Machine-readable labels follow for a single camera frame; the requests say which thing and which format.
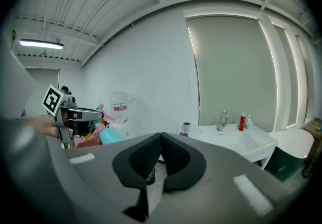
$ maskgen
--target blue object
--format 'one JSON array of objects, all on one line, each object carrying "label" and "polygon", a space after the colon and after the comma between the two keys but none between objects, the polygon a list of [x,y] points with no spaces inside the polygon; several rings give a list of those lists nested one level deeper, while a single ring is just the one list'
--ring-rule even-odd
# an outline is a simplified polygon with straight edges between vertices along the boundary
[{"label": "blue object", "polygon": [[[93,121],[93,124],[95,128],[99,127],[102,123],[99,120]],[[100,132],[100,139],[102,144],[109,144],[109,143],[114,143],[118,141],[124,141],[125,138],[118,133],[114,132],[113,130],[109,128],[104,128]]]}]

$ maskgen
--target red label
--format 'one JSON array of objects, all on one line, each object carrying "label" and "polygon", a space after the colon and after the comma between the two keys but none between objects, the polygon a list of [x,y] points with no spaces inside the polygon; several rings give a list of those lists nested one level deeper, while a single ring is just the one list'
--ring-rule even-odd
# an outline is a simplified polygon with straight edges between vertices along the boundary
[{"label": "red label", "polygon": [[126,110],[127,106],[122,106],[122,107],[114,107],[114,111],[121,111],[121,110]]}]

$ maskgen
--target white tape strip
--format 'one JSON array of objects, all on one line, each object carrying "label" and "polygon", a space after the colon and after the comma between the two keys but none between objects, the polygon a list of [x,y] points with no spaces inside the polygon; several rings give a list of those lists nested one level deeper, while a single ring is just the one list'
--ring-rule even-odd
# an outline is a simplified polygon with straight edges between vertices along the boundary
[{"label": "white tape strip", "polygon": [[234,177],[233,182],[257,215],[264,216],[273,209],[272,203],[245,174]]},{"label": "white tape strip", "polygon": [[88,162],[93,159],[95,159],[94,154],[86,154],[77,158],[69,159],[69,162],[72,164],[78,164],[78,163]]}]

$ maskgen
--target red bottle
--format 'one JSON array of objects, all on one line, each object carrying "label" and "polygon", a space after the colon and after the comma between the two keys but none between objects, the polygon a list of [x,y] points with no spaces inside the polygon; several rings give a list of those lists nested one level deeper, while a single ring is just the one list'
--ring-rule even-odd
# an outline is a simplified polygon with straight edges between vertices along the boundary
[{"label": "red bottle", "polygon": [[239,131],[243,131],[245,127],[245,120],[246,120],[246,113],[242,113],[240,117],[240,123],[239,123]]}]

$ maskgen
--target green trash bin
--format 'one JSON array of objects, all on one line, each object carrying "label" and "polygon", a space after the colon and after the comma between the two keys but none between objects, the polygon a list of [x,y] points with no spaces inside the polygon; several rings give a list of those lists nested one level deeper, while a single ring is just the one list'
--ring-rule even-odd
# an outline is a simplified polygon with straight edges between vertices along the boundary
[{"label": "green trash bin", "polygon": [[272,132],[278,144],[265,170],[284,182],[301,167],[313,144],[313,136],[302,129]]}]

